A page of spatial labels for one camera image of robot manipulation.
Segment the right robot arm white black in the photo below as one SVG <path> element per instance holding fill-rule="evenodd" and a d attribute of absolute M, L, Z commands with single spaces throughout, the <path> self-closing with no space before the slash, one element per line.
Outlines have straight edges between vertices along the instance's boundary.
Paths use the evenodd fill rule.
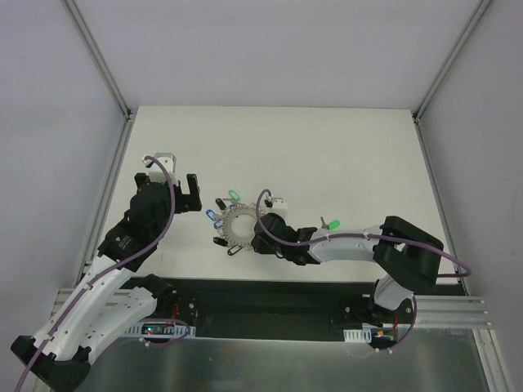
<path fill-rule="evenodd" d="M 253 250 L 300 266 L 330 261 L 364 261 L 379 265 L 385 276 L 373 285 L 366 302 L 349 303 L 362 323 L 381 327 L 415 294 L 433 293 L 443 249 L 440 240 L 398 216 L 354 233 L 325 228 L 293 229 L 284 218 L 268 213 L 254 227 Z"/>

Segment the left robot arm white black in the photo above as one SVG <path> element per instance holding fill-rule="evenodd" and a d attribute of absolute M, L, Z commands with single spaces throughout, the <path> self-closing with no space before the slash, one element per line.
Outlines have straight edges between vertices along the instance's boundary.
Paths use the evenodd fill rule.
<path fill-rule="evenodd" d="M 107 232 L 82 281 L 42 329 L 12 343 L 11 352 L 51 390 L 76 390 L 103 351 L 142 319 L 153 320 L 145 335 L 155 344 L 164 342 L 158 327 L 173 328 L 178 341 L 194 333 L 196 294 L 154 274 L 140 279 L 122 303 L 103 311 L 157 250 L 158 238 L 172 218 L 201 210 L 197 176 L 189 174 L 186 179 L 190 191 L 183 194 L 179 182 L 136 174 L 136 194 L 129 208 Z"/>

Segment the metal disc keyring organizer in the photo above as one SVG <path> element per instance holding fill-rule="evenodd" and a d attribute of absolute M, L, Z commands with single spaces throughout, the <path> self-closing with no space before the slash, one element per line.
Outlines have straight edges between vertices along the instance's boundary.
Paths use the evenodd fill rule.
<path fill-rule="evenodd" d="M 255 236 L 257 223 L 256 208 L 253 203 L 232 203 L 225 211 L 215 212 L 218 221 L 224 220 L 224 225 L 216 230 L 214 237 L 221 237 L 228 241 L 227 248 L 240 245 L 245 251 L 253 249 L 251 242 Z"/>

